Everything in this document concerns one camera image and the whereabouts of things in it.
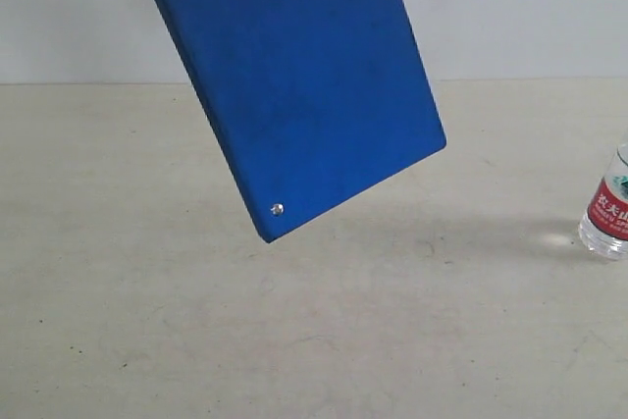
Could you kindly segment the blue binder folder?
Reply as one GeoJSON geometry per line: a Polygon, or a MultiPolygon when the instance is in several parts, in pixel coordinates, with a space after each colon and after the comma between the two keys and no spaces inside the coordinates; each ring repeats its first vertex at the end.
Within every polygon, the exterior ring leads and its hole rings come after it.
{"type": "Polygon", "coordinates": [[[403,0],[154,0],[258,234],[439,152],[403,0]]]}

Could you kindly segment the clear bottle with red label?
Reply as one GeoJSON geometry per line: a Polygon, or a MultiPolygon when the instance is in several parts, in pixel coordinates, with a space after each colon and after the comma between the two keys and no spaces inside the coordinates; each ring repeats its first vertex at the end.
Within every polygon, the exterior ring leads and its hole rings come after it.
{"type": "Polygon", "coordinates": [[[578,227],[583,245],[605,259],[627,259],[627,134],[612,154],[578,227]]]}

